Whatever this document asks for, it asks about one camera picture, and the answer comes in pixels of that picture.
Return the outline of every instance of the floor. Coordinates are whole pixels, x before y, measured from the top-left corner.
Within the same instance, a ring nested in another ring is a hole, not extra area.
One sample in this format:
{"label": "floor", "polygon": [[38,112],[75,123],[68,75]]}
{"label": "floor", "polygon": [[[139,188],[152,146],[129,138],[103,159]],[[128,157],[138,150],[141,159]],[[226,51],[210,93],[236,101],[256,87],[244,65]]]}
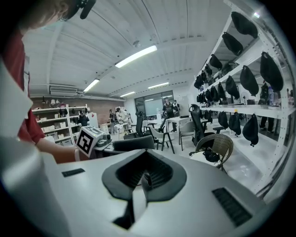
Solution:
{"label": "floor", "polygon": [[[123,135],[124,135],[123,132],[120,133],[120,140],[123,139]],[[182,157],[189,159],[190,158],[189,153],[195,150],[195,146],[191,141],[192,136],[182,137],[183,151],[181,149],[181,145],[179,145],[179,131],[177,131],[177,133],[173,133],[173,132],[170,133],[170,136],[171,138],[172,137],[174,138],[172,140],[172,144],[175,150],[175,154],[178,154]],[[111,138],[113,141],[117,141],[118,134],[115,134],[115,135],[112,134]],[[171,146],[169,146],[168,148],[165,145],[163,150],[166,152],[172,152]],[[241,183],[242,185],[244,185],[250,190],[253,190],[255,185],[257,185],[257,183],[261,179],[261,173],[257,169],[257,167],[255,167],[253,163],[251,163],[244,156],[242,156],[241,153],[235,149],[235,147],[232,152],[232,155],[227,160],[227,162],[225,162],[224,168],[230,177],[232,177],[233,179],[235,179],[236,181],[238,181],[239,183]]]}

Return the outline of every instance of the ceiling light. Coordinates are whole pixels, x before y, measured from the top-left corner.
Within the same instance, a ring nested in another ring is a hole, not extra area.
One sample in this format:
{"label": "ceiling light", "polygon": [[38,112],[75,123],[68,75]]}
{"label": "ceiling light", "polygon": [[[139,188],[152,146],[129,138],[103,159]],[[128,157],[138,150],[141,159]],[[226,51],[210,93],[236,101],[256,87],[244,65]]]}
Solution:
{"label": "ceiling light", "polygon": [[118,68],[121,68],[123,67],[125,64],[128,64],[129,62],[131,61],[134,61],[136,60],[137,58],[139,57],[142,57],[148,53],[151,53],[151,52],[154,52],[154,51],[157,51],[157,47],[155,45],[152,45],[148,48],[145,48],[129,57],[127,57],[126,59],[123,59],[122,61],[118,62],[115,64],[115,67],[118,67]]}
{"label": "ceiling light", "polygon": [[257,12],[254,13],[254,16],[257,17],[257,18],[260,17],[260,15]]}
{"label": "ceiling light", "polygon": [[85,88],[85,90],[83,92],[87,92],[89,91],[95,84],[97,84],[100,80],[99,79],[94,79],[93,82],[91,84],[88,85],[87,88]]}
{"label": "ceiling light", "polygon": [[134,94],[134,93],[135,93],[134,91],[133,92],[129,92],[129,93],[126,93],[126,94],[121,95],[120,97],[128,96],[128,95]]}
{"label": "ceiling light", "polygon": [[151,87],[148,87],[148,89],[152,89],[154,87],[161,87],[161,86],[164,86],[164,85],[167,85],[168,82],[165,82],[165,83],[162,83],[162,84],[158,84],[158,85],[155,85],[155,86],[151,86]]}

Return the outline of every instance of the wicker chair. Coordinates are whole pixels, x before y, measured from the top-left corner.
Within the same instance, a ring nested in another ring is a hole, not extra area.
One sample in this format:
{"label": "wicker chair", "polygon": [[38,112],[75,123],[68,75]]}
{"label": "wicker chair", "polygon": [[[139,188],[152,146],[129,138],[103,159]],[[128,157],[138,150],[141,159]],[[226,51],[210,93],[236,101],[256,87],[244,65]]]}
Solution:
{"label": "wicker chair", "polygon": [[[230,157],[230,155],[233,151],[233,142],[230,137],[228,137],[224,134],[208,135],[208,136],[202,138],[198,142],[198,144],[196,145],[195,153],[200,152],[203,144],[205,144],[206,142],[208,142],[210,140],[214,140],[214,143],[212,146],[213,152],[218,153],[219,155],[222,156],[221,162],[219,162],[219,164],[216,167],[221,168],[226,173],[225,169],[223,168],[223,164],[228,160],[228,158]],[[206,163],[208,163],[207,160],[205,159],[205,157],[203,160],[199,160],[199,161],[201,161],[201,162],[205,161]]]}

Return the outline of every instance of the ceiling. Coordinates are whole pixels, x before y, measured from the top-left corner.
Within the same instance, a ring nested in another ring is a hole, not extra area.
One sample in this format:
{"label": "ceiling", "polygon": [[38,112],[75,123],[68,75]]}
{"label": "ceiling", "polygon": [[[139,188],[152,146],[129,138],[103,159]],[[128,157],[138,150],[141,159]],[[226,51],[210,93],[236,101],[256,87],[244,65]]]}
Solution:
{"label": "ceiling", "polygon": [[[222,0],[97,0],[87,19],[79,14],[27,33],[31,95],[49,94],[49,84],[76,86],[87,95],[118,98],[154,94],[190,85],[211,53],[230,14]],[[131,54],[158,50],[118,69]]]}

